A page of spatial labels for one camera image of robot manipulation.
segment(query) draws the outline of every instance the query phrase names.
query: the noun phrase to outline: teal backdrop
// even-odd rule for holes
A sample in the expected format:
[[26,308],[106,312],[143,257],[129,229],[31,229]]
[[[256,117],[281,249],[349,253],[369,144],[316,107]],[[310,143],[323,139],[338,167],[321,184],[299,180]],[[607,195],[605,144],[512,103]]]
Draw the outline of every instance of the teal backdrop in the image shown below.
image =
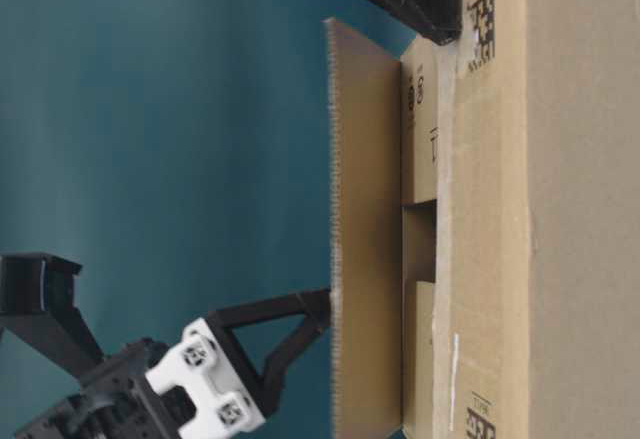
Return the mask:
[[[109,352],[327,286],[334,15],[395,54],[412,37],[364,0],[0,0],[0,251],[84,264],[77,304]],[[242,338],[257,358],[291,326]],[[329,352],[251,437],[330,437]],[[6,336],[0,437],[75,387]]]

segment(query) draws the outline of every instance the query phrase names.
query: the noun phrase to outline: cardboard box slot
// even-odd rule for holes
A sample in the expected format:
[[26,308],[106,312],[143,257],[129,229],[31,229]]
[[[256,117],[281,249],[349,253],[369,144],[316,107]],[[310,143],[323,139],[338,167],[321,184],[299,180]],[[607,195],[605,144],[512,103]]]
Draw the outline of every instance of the cardboard box slot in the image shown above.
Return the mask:
[[403,430],[409,439],[430,439],[433,427],[436,217],[436,201],[403,211]]

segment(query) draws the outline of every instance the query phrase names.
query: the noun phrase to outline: white plastic part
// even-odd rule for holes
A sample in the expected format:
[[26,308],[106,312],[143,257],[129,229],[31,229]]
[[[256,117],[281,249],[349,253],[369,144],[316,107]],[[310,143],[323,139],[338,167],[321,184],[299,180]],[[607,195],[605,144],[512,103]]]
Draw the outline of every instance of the white plastic part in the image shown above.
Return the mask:
[[196,406],[178,431],[182,439],[228,439],[265,422],[204,319],[189,325],[146,377],[158,395],[183,387]]

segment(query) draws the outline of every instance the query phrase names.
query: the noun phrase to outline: cardboard flap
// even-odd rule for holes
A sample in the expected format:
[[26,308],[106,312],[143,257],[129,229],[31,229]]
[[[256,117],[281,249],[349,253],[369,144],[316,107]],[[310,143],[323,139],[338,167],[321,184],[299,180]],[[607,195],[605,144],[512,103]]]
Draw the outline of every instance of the cardboard flap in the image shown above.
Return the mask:
[[382,439],[402,422],[400,63],[327,29],[335,437]]

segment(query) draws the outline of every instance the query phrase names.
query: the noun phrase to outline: qr code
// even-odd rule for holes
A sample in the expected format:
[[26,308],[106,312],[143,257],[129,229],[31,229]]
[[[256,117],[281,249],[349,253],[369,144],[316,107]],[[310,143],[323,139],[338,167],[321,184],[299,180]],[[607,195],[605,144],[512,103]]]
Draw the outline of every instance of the qr code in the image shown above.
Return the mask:
[[476,0],[467,11],[475,36],[474,59],[469,63],[474,72],[496,56],[495,0]]
[[467,409],[467,438],[496,439],[496,428],[472,409]]

